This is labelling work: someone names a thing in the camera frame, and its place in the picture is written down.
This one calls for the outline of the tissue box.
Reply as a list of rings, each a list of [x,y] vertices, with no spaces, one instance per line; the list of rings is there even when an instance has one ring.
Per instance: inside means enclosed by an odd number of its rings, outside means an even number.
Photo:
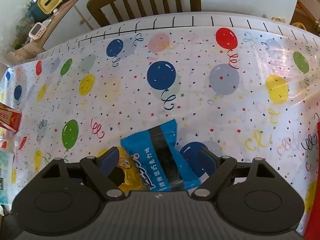
[[[11,188],[11,173],[12,173],[13,155],[1,151],[0,168],[1,168],[1,204],[11,205],[12,203],[12,188]]]

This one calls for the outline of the yellow teal tissue holder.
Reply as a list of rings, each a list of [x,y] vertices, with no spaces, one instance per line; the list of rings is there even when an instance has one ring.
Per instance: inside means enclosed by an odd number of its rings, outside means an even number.
[[[30,6],[28,12],[33,17],[35,23],[43,22],[62,2],[63,0],[37,0]]]

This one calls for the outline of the red cardboard box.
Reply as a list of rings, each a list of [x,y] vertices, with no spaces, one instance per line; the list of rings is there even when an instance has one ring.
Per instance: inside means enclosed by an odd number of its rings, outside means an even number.
[[[305,208],[309,218],[303,237],[311,240],[319,239],[319,156],[317,160],[317,180],[310,184],[305,198]]]

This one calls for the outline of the wooden chair far side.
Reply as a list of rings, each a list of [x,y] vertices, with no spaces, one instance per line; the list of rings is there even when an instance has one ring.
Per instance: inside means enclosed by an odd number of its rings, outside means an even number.
[[[201,0],[89,0],[87,9],[100,27],[135,18],[201,11]]]

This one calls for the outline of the yellow snack packet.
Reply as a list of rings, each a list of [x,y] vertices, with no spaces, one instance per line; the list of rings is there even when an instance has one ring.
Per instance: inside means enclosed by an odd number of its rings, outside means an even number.
[[[119,160],[114,170],[108,176],[109,179],[125,193],[146,190],[146,186],[132,157],[121,146],[117,146],[117,148],[119,150]],[[107,149],[101,150],[97,157],[106,151]]]

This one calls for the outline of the orange tea bottle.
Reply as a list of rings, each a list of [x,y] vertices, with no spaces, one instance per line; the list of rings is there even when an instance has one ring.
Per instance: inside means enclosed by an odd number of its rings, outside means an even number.
[[[22,114],[3,104],[0,103],[0,126],[1,128],[7,129],[13,133],[16,133],[19,129],[22,119]]]

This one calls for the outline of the white pink timer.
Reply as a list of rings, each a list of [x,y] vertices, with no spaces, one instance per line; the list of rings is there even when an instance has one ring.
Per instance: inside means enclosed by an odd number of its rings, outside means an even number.
[[[51,22],[52,20],[45,20],[43,23],[35,23],[35,25],[29,31],[29,37],[34,41],[40,39],[46,32],[47,27]]]

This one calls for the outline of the blue Oreo snack packet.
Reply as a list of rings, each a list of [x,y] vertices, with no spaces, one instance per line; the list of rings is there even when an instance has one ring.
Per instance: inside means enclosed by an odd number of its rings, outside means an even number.
[[[129,135],[120,145],[132,157],[149,191],[188,191],[200,179],[176,150],[177,122],[172,119]]]

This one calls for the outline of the balloon pattern tablecloth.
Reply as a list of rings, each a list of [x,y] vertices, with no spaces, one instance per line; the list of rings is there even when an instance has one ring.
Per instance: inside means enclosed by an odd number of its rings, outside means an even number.
[[[18,110],[12,201],[53,158],[97,156],[169,120],[201,180],[195,147],[247,162],[262,157],[301,195],[317,180],[319,37],[227,14],[149,16],[103,27],[1,75]]]

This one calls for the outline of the wooden side cabinet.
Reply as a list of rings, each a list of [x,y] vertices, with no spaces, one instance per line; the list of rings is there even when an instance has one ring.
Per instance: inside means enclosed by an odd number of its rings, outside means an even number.
[[[87,9],[88,2],[89,0],[69,0],[63,3],[57,13],[50,17],[51,22],[40,39],[29,42],[16,51],[9,49],[2,53],[1,63],[7,67],[15,66],[58,44],[98,29],[100,25]]]

